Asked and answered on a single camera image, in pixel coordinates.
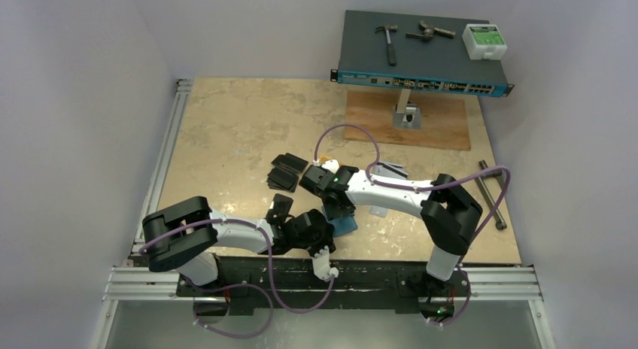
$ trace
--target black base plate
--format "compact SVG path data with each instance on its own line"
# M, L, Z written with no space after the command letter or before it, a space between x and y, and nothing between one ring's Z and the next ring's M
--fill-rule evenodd
M131 256L136 266L144 265L144 256ZM220 267L224 281L213 283L212 287L238 284L246 281L262 287L270 293L270 281L265 256L220 256ZM275 269L275 287L279 296L293 308L313 306L325 294L328 283L314 276L310 259L273 258ZM429 293L423 282L426 262L382 261L382 260L333 260L339 268L339 277L335 279L333 291L322 309L367 309L394 310L397 314L421 313L419 298L446 297L444 290ZM464 267L507 267L503 264L468 264ZM454 272L449 283L454 285L457 300L467 295L466 287L461 285L463 275ZM230 315L251 315L255 308L268 308L268 302L256 290L241 288L230 290ZM223 297L223 293L210 295L190 286L178 284L178 296ZM276 308L281 306L273 300Z

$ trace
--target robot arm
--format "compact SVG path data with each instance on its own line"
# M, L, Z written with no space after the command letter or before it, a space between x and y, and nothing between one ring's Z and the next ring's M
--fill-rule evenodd
M334 226L317 210L288 220L292 203L292 199L277 194L266 219L247 220L209 208L206 198L196 196L148 215L142 220L147 242L184 223L219 221L188 229L149 247L149 270L165 272L174 269L195 285L201 286L216 281L219 276L217 260L213 254L205 252L207 248L237 247L266 254L270 245L274 255L281 255L293 248L307 250L318 278L328 281L332 276L337 277L339 270L330 267L330 253L336 249L333 242ZM267 240L263 233L255 229L257 227L266 233Z
M334 172L311 166L300 185L321 198L328 220L353 214L356 205L374 205L421 218L434 248L427 263L427 273L447 281L469 243L482 214L481 205L461 186L446 190L418 192L416 187L431 187L454 181L440 174L434 181L404 181L378 178L388 184L412 185L414 191L384 187L370 182L356 167L340 166Z

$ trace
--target green label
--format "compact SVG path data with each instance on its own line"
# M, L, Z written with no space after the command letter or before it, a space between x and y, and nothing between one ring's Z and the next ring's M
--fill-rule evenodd
M477 44L505 44L503 37L500 36L497 27L483 26L483 27L470 27L472 35Z

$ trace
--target cable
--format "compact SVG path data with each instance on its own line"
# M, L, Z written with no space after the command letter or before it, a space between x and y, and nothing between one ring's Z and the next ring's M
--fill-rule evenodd
M284 303L284 301L281 300L281 298L279 297L279 294L277 293L277 289L275 289L275 278L272 274L274 270L272 267L272 249L271 249L270 239L268 238L266 231L264 231L262 228L256 227L256 229L257 231L261 232L263 237L266 239L266 246L268 248L268 278L270 280L270 288L272 289L272 295L275 297L275 300L277 300L279 305L281 305L282 308L295 314L306 314L321 307L326 302L326 300L328 300L328 295L330 294L330 291L333 289L333 284L335 283L335 277L333 275L330 275L330 282L328 283L326 294L315 306L311 308L307 308L307 309L296 309L286 305L286 303Z
M465 282L467 282L467 297L465 298L465 302L463 303L463 306L460 307L459 311L457 313L454 314L453 317L450 317L449 320L445 321L445 322L440 322L440 323L435 323L434 325L437 326L447 326L452 324L454 321L458 320L458 318L465 312L465 309L467 309L467 305L469 304L469 298L472 295L472 291L469 285L469 278L467 277L467 273L464 272L463 270L461 270L460 266L457 266L458 271L463 275L463 277L465 278Z
M261 232L261 234L263 235L263 238L266 240L266 247L267 247L267 250L268 250L268 272L269 272L268 274L269 274L269 279L270 279L270 289L272 290L272 295L275 297L275 300L277 300L277 303L279 303L279 305L281 305L282 308L284 308L284 309L286 309L286 310L288 310L288 311L290 311L292 313L295 313L295 314L306 314L306 313L309 313L309 312L314 311L317 308L321 307L326 302L326 300L328 300L328 295L330 294L330 291L333 288L333 284L334 284L334 280L335 280L334 276L330 277L330 283L328 284L328 288L326 289L326 294L324 295L324 297L319 301L319 303L317 303L316 305L314 305L314 306L312 306L310 308L307 308L307 309L291 308L290 306L286 305L286 303L284 303L283 300L281 300L281 297L279 296L279 294L277 293L277 289L275 288L275 280L274 280L274 276L273 276L274 266L272 264L272 242L270 241L270 238L268 237L268 233L264 229L258 227L255 223L252 223L251 221L242 220L242 219L236 219L236 218L227 218L225 220L224 219L209 219L209 220L196 221L194 223L189 223L187 225L179 226L177 229L173 229L173 230L171 230L169 232L166 232L166 233L154 238L153 240L150 240L145 245L143 245L139 249L138 252L140 254L144 254L144 253L146 253L146 250L149 247L155 245L157 242L159 242L159 241L161 241L161 240L163 240L165 238L171 237L173 235L176 235L178 233L181 233L181 232L183 232L183 231L185 231L187 229L191 229L191 228L196 227L196 226L204 226L204 225L209 225L209 224L213 224L213 223L224 223L224 222L227 222L227 223L238 223L238 224L241 224L241 225L244 225L244 226L248 226L250 228L253 228L253 229ZM215 292L220 291L220 290L225 290L225 289L232 289L233 287L241 287L241 286L244 286L244 287L256 287L256 286L251 285L251 284L233 284L233 285L229 285L227 287L222 287L220 289L216 289Z
M193 282L190 282L190 285L192 285L193 287L205 292L205 293L217 293L220 291L224 291L224 290L230 290L236 287L250 287L251 289L255 289L257 291L259 291L260 293L262 293L265 297L266 300L268 300L268 306L269 306L269 314L268 314L268 319L266 319L266 322L257 330L255 330L254 332L249 332L247 334L235 334L234 332L224 332L223 330L219 330L217 328L214 328L212 326L209 326L208 324L204 324L202 323L202 321L197 317L197 312L196 312L196 307L193 304L193 317L195 317L195 323L198 324L199 326L201 326L202 328L206 329L206 330L210 330L212 332L216 332L217 334L221 334L223 336L227 336L229 338L234 338L234 339L248 339L248 338L253 338L255 336L258 336L259 334L261 334L262 332L264 332L266 329L268 329L268 326L270 326L270 323L272 322L272 317L275 314L275 307L272 304L272 299L270 299L270 295L268 295L268 293L258 287L257 285L253 285L253 284L233 284L233 285L227 285L225 287L220 287L217 289L204 289L202 287L198 287L197 285L193 284Z
M412 186L407 186L407 185L389 184L387 182L374 180L372 178L372 174L370 174L370 170L372 170L372 168L378 163L378 161L381 158L381 151L379 150L378 142L372 136L372 133L370 133L367 129L365 129L362 126L359 126L359 125L353 125L351 123L340 123L339 125L334 125L334 126L328 128L326 131L324 131L324 133L322 133L321 136L319 136L319 139L317 140L317 144L314 146L314 161L315 162L318 162L317 157L318 157L318 154L319 154L319 146L321 145L321 142L323 141L324 137L326 137L328 132L330 132L330 131L332 131L334 129L337 129L339 127L353 127L355 129L359 129L361 132L365 133L370 138L370 141L372 141L372 144L375 145L376 158L375 158L374 161L372 161L366 167L366 176L368 177L368 180L370 180L371 183L377 184L379 186L390 187L392 189L418 191L419 193L424 193L424 192L427 192L427 191L437 191L437 190L449 189L450 187L454 187L454 186L466 183L467 181L474 180L474 179L476 179L479 176L486 175L486 174L489 174L491 172L495 172L495 171L503 172L505 174L505 180L503 182L503 188L501 189L501 192L500 192L498 198L496 199L496 201L494 201L494 206L492 207L490 212L488 212L488 215L485 217L483 222L481 222L481 224L478 225L478 228L476 228L476 231L474 231L474 234L472 235L472 240L470 241L470 244L474 241L476 236L478 236L479 233L481 233L481 231L483 231L483 228L485 228L485 226L488 224L490 219L494 216L494 214L496 213L500 203L505 198L505 193L507 192L507 189L509 188L509 181L510 181L510 177L512 175L511 175L511 172L509 171L509 168L507 168L504 165L496 165L496 166L488 167L485 170L481 170L481 171L475 172L474 174L471 174L470 176L467 176L466 178L461 178L459 180L448 182L446 184L442 184L442 185L438 185L438 186L430 186L430 187L412 187Z

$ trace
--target blue object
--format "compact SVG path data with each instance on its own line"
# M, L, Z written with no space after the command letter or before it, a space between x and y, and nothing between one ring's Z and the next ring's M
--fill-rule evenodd
M321 210L324 212L325 215L326 208L321 206ZM354 221L354 214L348 215L346 217L340 217L339 219L335 220L328 220L328 223L331 223L335 227L335 232L333 233L334 238L359 229L357 222Z

